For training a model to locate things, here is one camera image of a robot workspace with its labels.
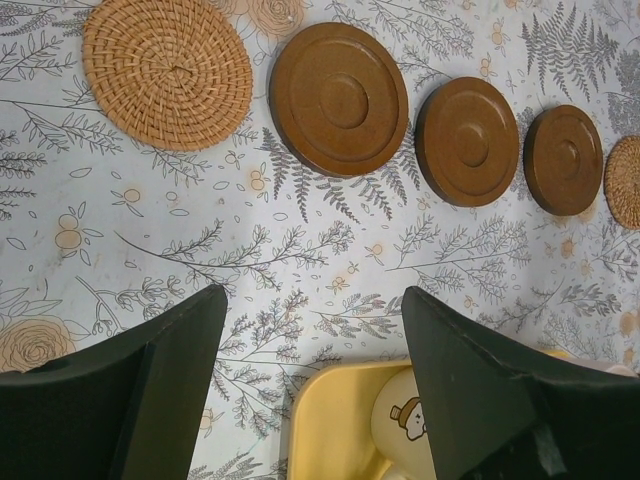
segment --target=tablecloth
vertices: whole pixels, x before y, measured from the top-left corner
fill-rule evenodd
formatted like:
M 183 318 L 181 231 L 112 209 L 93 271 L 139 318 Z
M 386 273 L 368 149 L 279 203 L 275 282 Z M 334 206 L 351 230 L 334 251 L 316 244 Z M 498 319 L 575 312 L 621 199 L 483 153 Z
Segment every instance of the tablecloth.
M 640 236 L 612 220 L 602 191 L 584 213 L 554 217 L 519 167 L 492 205 L 452 207 L 422 178 L 412 134 L 428 94 L 470 75 L 504 94 L 521 139 L 543 109 L 569 103 L 606 154 L 640 129 L 638 2 L 213 3 L 246 44 L 254 98 L 228 140 L 181 153 L 101 114 L 81 55 L 94 3 L 0 0 L 0 371 L 224 285 L 231 308 L 190 474 L 205 480 L 284 478 L 291 404 L 310 376 L 406 358 L 409 285 L 529 345 L 640 369 Z M 401 148 L 362 177 L 302 166 L 268 110 L 279 49 L 324 21 L 377 38 L 409 93 Z

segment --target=round wooden coaster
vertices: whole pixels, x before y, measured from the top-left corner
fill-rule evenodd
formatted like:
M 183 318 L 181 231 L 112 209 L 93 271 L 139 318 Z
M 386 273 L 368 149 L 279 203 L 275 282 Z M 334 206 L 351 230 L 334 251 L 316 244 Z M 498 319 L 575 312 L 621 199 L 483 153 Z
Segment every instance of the round wooden coaster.
M 154 147 L 209 147 L 249 111 L 249 57 L 205 1 L 103 2 L 85 23 L 83 61 L 107 117 Z
M 589 208 L 602 183 L 602 144 L 591 119 L 561 105 L 534 120 L 524 144 L 524 173 L 536 202 L 558 216 Z
M 440 197 L 461 207 L 487 205 L 504 193 L 516 173 L 519 145 L 509 104 L 477 78 L 438 88 L 416 124 L 422 174 Z
M 604 193 L 616 221 L 640 230 L 640 137 L 625 137 L 611 153 L 604 173 Z
M 297 34 L 271 74 L 269 105 L 285 145 L 327 175 L 372 172 L 400 147 L 407 92 L 393 58 L 349 25 L 322 23 Z

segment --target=yellow tray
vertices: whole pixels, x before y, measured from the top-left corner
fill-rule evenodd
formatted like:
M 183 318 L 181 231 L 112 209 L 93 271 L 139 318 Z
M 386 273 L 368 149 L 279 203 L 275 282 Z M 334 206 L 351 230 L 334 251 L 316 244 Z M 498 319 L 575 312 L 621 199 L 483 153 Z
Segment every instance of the yellow tray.
M 302 388 L 293 409 L 289 480 L 379 480 L 390 465 L 371 439 L 371 411 L 410 361 L 329 367 Z

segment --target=fern leaf print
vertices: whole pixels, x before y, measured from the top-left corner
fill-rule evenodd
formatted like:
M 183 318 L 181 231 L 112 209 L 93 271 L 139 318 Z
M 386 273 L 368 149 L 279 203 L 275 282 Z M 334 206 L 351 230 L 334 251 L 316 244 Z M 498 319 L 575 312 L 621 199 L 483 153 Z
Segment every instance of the fern leaf print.
M 584 13 L 576 28 L 577 6 L 565 12 L 564 4 L 558 3 L 553 15 L 543 23 L 533 15 L 531 27 L 522 24 L 522 38 L 527 48 L 529 74 L 534 64 L 538 65 L 538 79 L 542 93 L 546 94 L 549 74 L 556 86 L 570 100 L 570 85 L 577 87 L 588 102 L 591 89 L 599 90 L 598 74 L 606 81 L 606 69 L 611 68 L 618 51 L 618 42 L 597 27 L 593 19 Z
M 311 170 L 300 162 L 296 162 L 293 166 L 292 176 L 293 183 L 296 187 L 296 199 L 298 208 L 305 223 L 309 223 L 307 216 L 307 197 L 309 196 L 309 185 L 311 182 Z

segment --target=rose print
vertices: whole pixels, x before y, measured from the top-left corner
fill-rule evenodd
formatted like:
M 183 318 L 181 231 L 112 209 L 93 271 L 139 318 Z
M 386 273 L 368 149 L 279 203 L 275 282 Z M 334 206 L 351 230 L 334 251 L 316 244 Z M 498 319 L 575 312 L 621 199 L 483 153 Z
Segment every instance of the rose print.
M 302 23 L 304 8 L 301 0 L 251 0 L 249 15 L 266 35 L 289 35 Z
M 0 331 L 0 372 L 26 372 L 76 351 L 58 317 L 15 317 Z
M 216 9 L 225 16 L 230 16 L 236 9 L 236 0 L 208 0 Z

